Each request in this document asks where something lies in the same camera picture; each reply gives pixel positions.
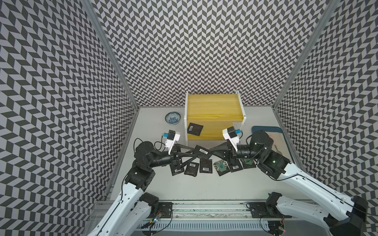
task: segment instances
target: white frame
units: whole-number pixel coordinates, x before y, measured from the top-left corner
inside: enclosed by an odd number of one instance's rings
[[[187,111],[188,111],[188,95],[189,92],[185,94],[185,113],[184,113],[184,125],[185,125],[185,145],[188,146],[188,130],[187,130]]]
[[[240,97],[240,92],[236,91],[236,94],[239,98],[240,107],[242,108],[243,121],[242,121],[242,125],[240,126],[240,127],[242,127],[244,125],[245,120],[247,119],[247,116],[245,115],[244,106],[243,106],[243,103],[242,103],[242,98]]]

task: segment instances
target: green circuit board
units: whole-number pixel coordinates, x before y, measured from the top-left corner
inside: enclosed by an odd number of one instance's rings
[[[223,172],[227,170],[227,162],[224,160],[219,160],[217,162],[214,162],[214,167],[217,171]]]
[[[254,164],[252,159],[242,159],[242,162],[246,163],[247,165],[253,165]]]

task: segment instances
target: circuit board on base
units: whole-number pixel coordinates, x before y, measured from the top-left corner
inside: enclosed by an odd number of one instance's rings
[[[214,167],[218,172],[219,176],[222,176],[228,172],[230,172],[230,168],[228,168],[227,162],[224,160],[219,160],[214,162]]]

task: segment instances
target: wire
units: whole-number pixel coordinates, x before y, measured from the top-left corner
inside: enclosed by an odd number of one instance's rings
[[[254,159],[263,149],[264,147],[262,147],[251,159]]]
[[[170,223],[172,222],[172,219],[173,219],[173,210],[172,210],[172,208],[170,208],[170,207],[169,207],[169,209],[170,209],[170,211],[172,212],[171,217],[170,217],[170,222],[167,224],[167,226],[165,226],[163,229],[157,231],[157,232],[154,233],[154,234],[157,234],[157,233],[159,233],[160,231],[166,229],[166,228],[170,225]]]
[[[249,136],[245,139],[245,142],[247,143],[248,147],[249,147],[248,139],[249,139],[250,137],[252,137],[252,134],[249,135]]]
[[[281,227],[282,227],[283,225],[285,225],[285,217],[284,217],[284,215],[282,215]]]
[[[156,212],[157,212],[156,215],[158,215],[158,211],[161,211],[161,209],[156,210],[154,213],[152,213],[152,215],[155,215]]]
[[[155,215],[155,218],[158,217],[160,212],[161,212],[161,209],[157,212],[157,214]]]
[[[98,236],[101,233],[102,229],[104,228],[104,226],[106,225],[106,223],[108,222],[108,220],[110,219],[110,217],[113,215],[114,211],[117,209],[118,206],[119,206],[119,203],[116,205],[116,207],[114,208],[114,210],[111,212],[110,216],[106,219],[105,223],[102,225],[100,231],[98,231],[98,233],[97,233],[96,236]]]
[[[137,139],[139,139],[141,142],[143,142],[140,138],[136,138],[136,139],[134,140],[134,145],[133,145],[134,153],[135,153],[135,141],[136,141]]]
[[[159,149],[156,148],[156,146],[155,146],[156,143],[160,143],[160,148],[159,148]],[[160,151],[160,149],[162,148],[162,146],[163,146],[163,135],[161,135],[160,142],[159,142],[159,141],[156,141],[156,142],[153,144],[153,147],[154,147],[156,150],[159,150],[159,151]]]
[[[262,228],[265,232],[267,232],[268,234],[272,235],[271,233],[269,233],[268,231],[266,231],[266,230],[264,229],[264,227],[262,226],[262,224],[261,224],[261,219],[262,219],[263,217],[264,217],[264,216],[261,216],[261,217],[260,217],[260,220],[259,220],[260,226],[261,226],[261,228]]]
[[[307,178],[307,177],[305,177],[305,176],[303,176],[303,175],[301,175],[301,174],[295,174],[295,175],[290,176],[290,177],[285,178],[285,179],[274,179],[274,178],[272,178],[271,176],[269,176],[269,178],[271,178],[271,179],[274,180],[274,181],[283,181],[283,180],[287,180],[287,179],[293,178],[293,177],[295,177],[295,176],[302,176],[303,178],[306,178],[308,181],[313,182],[313,183],[316,184],[317,186],[321,187],[321,188],[324,189],[325,191],[327,191],[327,192],[329,192],[330,194],[332,194],[335,198],[339,199],[341,202],[343,202],[343,203],[349,205],[350,207],[352,207],[352,208],[354,208],[354,209],[356,209],[356,210],[358,210],[358,211],[360,211],[360,212],[362,212],[362,213],[364,213],[364,214],[367,214],[367,215],[370,215],[370,216],[378,216],[378,215],[374,215],[374,214],[367,213],[367,212],[365,212],[365,211],[362,211],[362,210],[360,210],[360,209],[358,209],[358,208],[352,206],[351,204],[345,202],[343,199],[341,199],[341,198],[339,198],[338,196],[336,196],[335,194],[333,194],[333,193],[332,193],[331,191],[329,191],[328,189],[324,188],[324,187],[321,186],[320,184],[316,183],[315,181],[312,181],[311,179],[309,179],[309,178]]]
[[[290,176],[290,177],[287,177],[287,178],[284,178],[284,179],[274,179],[274,178],[272,178],[270,175],[268,175],[268,176],[269,176],[269,178],[271,178],[271,179],[274,180],[274,181],[283,181],[283,180],[291,179],[291,178],[293,178],[293,177],[295,177],[295,176],[297,176],[297,175],[302,176],[303,178],[305,178],[303,175],[300,175],[300,174],[295,174],[295,175],[293,175],[293,176]]]
[[[123,182],[125,181],[127,174],[125,175],[125,177],[123,177],[123,180],[121,182],[121,202],[122,202],[122,197],[123,197]]]

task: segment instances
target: barcode label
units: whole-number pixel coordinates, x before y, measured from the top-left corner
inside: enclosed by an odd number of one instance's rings
[[[205,151],[204,149],[200,149],[200,152],[204,153],[204,154],[208,154],[209,152],[208,151]]]

